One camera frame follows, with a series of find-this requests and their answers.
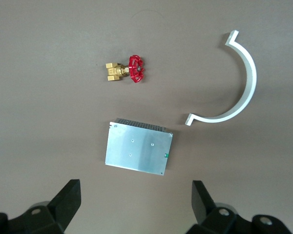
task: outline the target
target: white pipe clamp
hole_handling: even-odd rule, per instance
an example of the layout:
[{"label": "white pipe clamp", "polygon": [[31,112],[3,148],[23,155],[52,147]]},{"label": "white pipe clamp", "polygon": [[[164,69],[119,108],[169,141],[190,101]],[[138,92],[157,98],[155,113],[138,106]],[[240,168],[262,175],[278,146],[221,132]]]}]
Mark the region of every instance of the white pipe clamp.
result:
[{"label": "white pipe clamp", "polygon": [[238,34],[239,31],[233,30],[230,33],[225,45],[229,46],[231,49],[237,52],[244,62],[246,68],[246,86],[243,95],[241,96],[240,100],[236,103],[235,106],[233,106],[230,110],[219,116],[201,117],[195,114],[189,114],[186,120],[186,125],[190,126],[194,119],[205,123],[219,123],[231,119],[235,117],[237,114],[239,114],[241,111],[243,111],[243,109],[248,105],[251,98],[253,97],[257,81],[256,67],[254,60],[252,59],[249,52],[242,45],[235,42],[235,39],[238,36]]}]

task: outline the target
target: brass pipe fitting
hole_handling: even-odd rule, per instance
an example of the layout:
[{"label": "brass pipe fitting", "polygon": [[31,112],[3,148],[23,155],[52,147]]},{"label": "brass pipe fitting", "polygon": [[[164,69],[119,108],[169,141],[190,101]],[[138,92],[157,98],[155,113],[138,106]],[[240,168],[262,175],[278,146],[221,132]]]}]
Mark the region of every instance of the brass pipe fitting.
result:
[{"label": "brass pipe fitting", "polygon": [[107,63],[107,80],[119,80],[120,77],[125,77],[129,75],[129,67],[124,66],[119,63]]}]

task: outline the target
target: metal enclosure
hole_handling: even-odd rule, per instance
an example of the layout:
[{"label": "metal enclosure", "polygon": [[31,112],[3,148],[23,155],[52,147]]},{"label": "metal enclosure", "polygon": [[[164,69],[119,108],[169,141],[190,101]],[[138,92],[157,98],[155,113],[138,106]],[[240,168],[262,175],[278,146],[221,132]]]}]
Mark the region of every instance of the metal enclosure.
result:
[{"label": "metal enclosure", "polygon": [[105,164],[163,176],[172,137],[164,127],[118,118],[110,122]]}]

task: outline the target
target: black mount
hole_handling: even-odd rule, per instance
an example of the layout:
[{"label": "black mount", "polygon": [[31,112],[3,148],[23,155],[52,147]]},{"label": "black mount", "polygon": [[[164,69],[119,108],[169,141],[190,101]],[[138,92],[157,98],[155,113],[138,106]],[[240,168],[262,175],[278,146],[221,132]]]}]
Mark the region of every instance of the black mount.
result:
[{"label": "black mount", "polygon": [[78,179],[70,180],[47,206],[35,206],[8,220],[0,213],[0,234],[63,234],[81,205]]},{"label": "black mount", "polygon": [[217,207],[199,180],[192,183],[192,208],[198,224],[187,234],[291,234],[275,217],[259,214],[248,222],[228,208]]}]

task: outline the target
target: red handwheel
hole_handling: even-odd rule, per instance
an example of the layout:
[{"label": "red handwheel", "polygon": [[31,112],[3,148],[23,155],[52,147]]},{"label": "red handwheel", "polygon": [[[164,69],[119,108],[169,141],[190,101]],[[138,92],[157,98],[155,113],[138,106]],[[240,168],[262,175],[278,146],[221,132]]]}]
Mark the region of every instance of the red handwheel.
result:
[{"label": "red handwheel", "polygon": [[133,82],[137,83],[143,79],[143,61],[138,55],[133,55],[129,58],[129,72]]}]

